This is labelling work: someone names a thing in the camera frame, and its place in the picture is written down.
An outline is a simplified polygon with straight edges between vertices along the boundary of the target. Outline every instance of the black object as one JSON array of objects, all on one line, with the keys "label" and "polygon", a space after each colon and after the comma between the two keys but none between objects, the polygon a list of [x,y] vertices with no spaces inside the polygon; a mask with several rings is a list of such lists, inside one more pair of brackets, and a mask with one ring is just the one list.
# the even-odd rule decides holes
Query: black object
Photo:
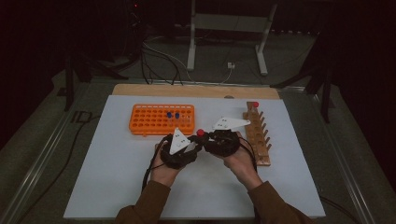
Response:
[{"label": "black object", "polygon": [[231,130],[215,130],[207,136],[214,141],[207,140],[205,142],[205,151],[217,156],[231,156],[240,146],[238,135]]},{"label": "black object", "polygon": [[[196,136],[191,136],[189,137],[189,140],[193,142],[193,140],[196,138],[197,138]],[[186,151],[187,147],[184,147],[179,152],[175,153],[174,155],[171,155],[170,148],[172,145],[172,139],[173,139],[172,134],[168,134],[165,137],[165,140],[168,143],[163,146],[163,150],[161,151],[161,160],[163,160],[166,166],[173,169],[180,169],[197,159],[197,153],[201,151],[202,144],[196,145],[195,148],[190,151]]]},{"label": "black object", "polygon": [[231,130],[215,130],[213,133],[204,133],[202,136],[192,135],[188,139],[195,145],[194,149],[186,151],[184,147],[174,155],[170,154],[173,135],[168,134],[163,139],[168,143],[163,146],[161,160],[170,168],[180,169],[193,162],[197,158],[197,153],[205,148],[205,151],[221,157],[233,155],[238,150],[240,143],[239,137]]}]

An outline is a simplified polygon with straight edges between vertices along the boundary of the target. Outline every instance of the orange test tube rack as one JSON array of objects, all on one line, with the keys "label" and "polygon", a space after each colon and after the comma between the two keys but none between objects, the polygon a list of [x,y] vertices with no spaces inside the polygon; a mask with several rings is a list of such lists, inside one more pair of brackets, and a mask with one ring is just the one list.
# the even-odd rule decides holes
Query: orange test tube rack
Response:
[{"label": "orange test tube rack", "polygon": [[165,135],[173,133],[175,128],[184,134],[192,134],[194,122],[193,105],[137,104],[132,110],[129,129],[132,134],[143,136]]}]

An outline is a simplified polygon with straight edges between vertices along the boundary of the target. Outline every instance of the red peg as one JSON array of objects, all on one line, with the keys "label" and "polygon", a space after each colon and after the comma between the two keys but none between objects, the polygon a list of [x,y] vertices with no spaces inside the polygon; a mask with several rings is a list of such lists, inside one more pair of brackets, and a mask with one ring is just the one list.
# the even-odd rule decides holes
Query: red peg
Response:
[{"label": "red peg", "polygon": [[197,136],[198,136],[198,137],[204,136],[204,134],[205,134],[205,131],[204,131],[204,130],[198,129],[198,131],[197,131]]}]

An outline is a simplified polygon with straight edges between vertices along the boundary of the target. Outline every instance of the metal frame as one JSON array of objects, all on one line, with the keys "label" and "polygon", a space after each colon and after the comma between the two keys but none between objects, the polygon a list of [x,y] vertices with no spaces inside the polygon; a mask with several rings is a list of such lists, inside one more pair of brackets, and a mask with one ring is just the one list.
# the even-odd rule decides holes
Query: metal frame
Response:
[{"label": "metal frame", "polygon": [[262,41],[259,45],[256,45],[255,51],[257,61],[259,63],[260,74],[262,76],[268,75],[267,66],[262,52],[271,29],[276,7],[277,4],[272,5],[268,17],[209,15],[196,13],[195,0],[191,0],[191,34],[187,70],[193,71],[195,66],[195,29],[245,31],[262,33]]}]

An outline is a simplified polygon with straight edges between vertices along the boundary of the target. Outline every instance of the person's right hand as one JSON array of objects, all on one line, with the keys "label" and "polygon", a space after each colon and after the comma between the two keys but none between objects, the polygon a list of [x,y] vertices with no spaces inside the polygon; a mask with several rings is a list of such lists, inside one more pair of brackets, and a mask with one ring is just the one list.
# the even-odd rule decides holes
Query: person's right hand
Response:
[{"label": "person's right hand", "polygon": [[[242,137],[240,132],[237,132],[237,134],[239,137]],[[240,143],[246,148],[251,149],[244,140],[241,139]],[[255,189],[262,184],[262,180],[254,170],[250,155],[243,148],[238,148],[231,156],[219,158],[224,160],[224,165],[230,168],[247,190]]]}]

